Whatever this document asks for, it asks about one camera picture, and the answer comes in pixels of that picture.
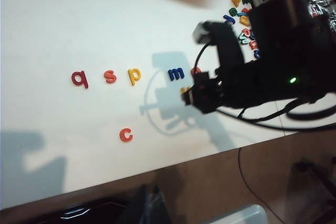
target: blue letter m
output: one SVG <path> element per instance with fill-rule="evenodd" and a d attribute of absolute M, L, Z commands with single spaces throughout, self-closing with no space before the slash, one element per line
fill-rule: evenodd
<path fill-rule="evenodd" d="M 180 76 L 181 76 L 182 79 L 184 78 L 184 72 L 183 72 L 182 68 L 170 69 L 170 70 L 168 70 L 168 74 L 169 74 L 169 77 L 170 77 L 171 81 L 174 80 L 174 76 L 175 76 L 176 80 L 178 80 L 180 78 Z"/>

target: table surface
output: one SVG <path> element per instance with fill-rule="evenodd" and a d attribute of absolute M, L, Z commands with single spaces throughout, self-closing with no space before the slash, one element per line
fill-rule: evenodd
<path fill-rule="evenodd" d="M 180 99 L 201 48 L 193 29 L 223 21 L 231 7 L 230 0 L 2 0 L 1 207 L 284 136 L 202 115 Z M 243 52 L 253 59 L 249 46 Z M 215 48 L 199 66 L 214 74 Z M 167 71 L 178 67 L 185 78 L 170 81 Z M 133 68 L 142 73 L 134 86 Z M 110 69 L 113 84 L 103 77 Z M 88 89 L 71 82 L 81 70 Z M 246 116 L 276 110 L 270 102 Z M 119 139 L 126 127 L 129 143 Z"/>

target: floor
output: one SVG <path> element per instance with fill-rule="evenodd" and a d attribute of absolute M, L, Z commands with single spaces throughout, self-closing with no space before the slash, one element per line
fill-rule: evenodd
<path fill-rule="evenodd" d="M 249 187 L 284 223 L 301 224 L 326 212 L 324 202 L 331 195 L 294 164 L 309 160 L 332 174 L 334 155 L 336 131 L 299 133 L 242 148 L 240 164 Z M 5 209 L 0 211 L 0 222 L 18 222 L 106 196 L 130 199 L 142 184 L 160 186 L 174 223 L 202 223 L 245 204 L 262 205 L 270 224 L 281 223 L 244 184 L 238 150 Z"/>

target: black cable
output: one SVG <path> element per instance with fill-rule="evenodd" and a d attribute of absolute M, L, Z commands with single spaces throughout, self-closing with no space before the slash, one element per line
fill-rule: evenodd
<path fill-rule="evenodd" d="M 269 207 L 269 205 L 268 204 L 266 204 L 266 202 L 265 201 L 263 201 L 254 191 L 252 191 L 252 189 L 250 188 L 250 186 L 247 184 L 247 182 L 246 182 L 246 180 L 245 180 L 245 177 L 244 177 L 244 174 L 243 174 L 243 171 L 242 171 L 242 166 L 241 166 L 241 164 L 240 164 L 240 151 L 241 151 L 242 149 L 241 148 L 239 148 L 239 151 L 238 151 L 238 167 L 239 167 L 239 172 L 240 172 L 240 175 L 241 175 L 241 177 L 242 177 L 242 179 L 243 179 L 243 181 L 244 181 L 244 184 L 245 184 L 245 186 L 247 187 L 247 189 L 257 198 L 257 199 L 259 199 L 270 211 L 271 211 L 271 213 L 275 216 L 275 217 L 277 217 L 278 218 L 278 220 L 281 222 L 281 223 L 283 223 L 283 224 L 285 224 L 281 219 L 280 219 L 280 217 L 278 216 L 278 215 L 276 215 L 275 214 L 275 212 L 273 212 L 273 210 Z"/>
<path fill-rule="evenodd" d="M 226 115 L 230 118 L 236 119 L 236 120 L 240 120 L 242 122 L 245 123 L 249 123 L 255 126 L 260 126 L 260 127 L 264 127 L 267 129 L 272 129 L 272 130 L 279 130 L 279 131 L 302 131 L 302 132 L 314 132 L 314 131 L 328 131 L 328 130 L 336 130 L 336 125 L 335 124 L 331 124 L 331 125 L 325 125 L 325 126 L 320 126 L 320 127 L 312 127 L 312 128 L 287 128 L 287 127 L 277 127 L 277 126 L 272 126 L 272 125 L 265 125 L 265 124 L 259 124 L 259 123 L 254 123 L 254 122 L 250 122 L 247 119 L 244 118 L 238 118 L 237 116 L 227 113 L 225 111 L 216 110 L 218 113 Z"/>
<path fill-rule="evenodd" d="M 243 108 L 243 110 L 239 113 L 238 115 L 238 118 L 242 118 L 244 113 L 245 113 L 245 110 L 247 110 L 247 108 Z"/>
<path fill-rule="evenodd" d="M 210 45 L 211 45 L 211 43 L 207 43 L 207 44 L 205 44 L 205 45 L 202 47 L 202 49 L 200 50 L 200 52 L 199 52 L 199 54 L 198 54 L 198 56 L 197 56 L 197 58 L 196 58 L 195 66 L 194 66 L 194 78 L 195 78 L 195 75 L 197 74 L 196 69 L 197 69 L 198 61 L 200 60 L 200 58 L 201 58 L 202 53 L 204 52 L 204 50 L 205 50 L 208 46 L 210 46 Z"/>
<path fill-rule="evenodd" d="M 306 114 L 296 114 L 296 113 L 286 113 L 286 116 L 288 118 L 291 118 L 293 120 L 298 120 L 298 121 L 311 121 L 311 120 L 318 120 L 322 118 L 327 118 L 331 115 L 334 115 L 336 113 L 336 105 L 333 107 L 330 107 L 325 110 L 321 110 L 318 112 L 313 112 L 313 113 L 306 113 Z"/>
<path fill-rule="evenodd" d="M 271 120 L 273 118 L 276 118 L 277 116 L 280 116 L 280 115 L 283 115 L 285 113 L 288 113 L 289 111 L 295 109 L 296 107 L 302 105 L 302 104 L 305 104 L 307 103 L 308 101 L 304 101 L 304 100 L 300 100 L 300 99 L 296 99 L 294 101 L 291 101 L 289 102 L 282 110 L 279 110 L 271 115 L 268 115 L 264 118 L 258 118 L 258 119 L 247 119 L 247 118 L 244 118 L 245 120 L 251 122 L 251 123 L 258 123 L 258 122 L 261 122 L 261 121 L 268 121 L 268 120 Z"/>

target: green led light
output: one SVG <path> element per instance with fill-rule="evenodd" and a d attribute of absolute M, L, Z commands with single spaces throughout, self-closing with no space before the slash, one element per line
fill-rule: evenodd
<path fill-rule="evenodd" d="M 290 79 L 289 82 L 290 82 L 291 84 L 293 84 L 293 83 L 296 82 L 296 81 L 297 81 L 296 77 L 293 77 L 292 79 Z"/>

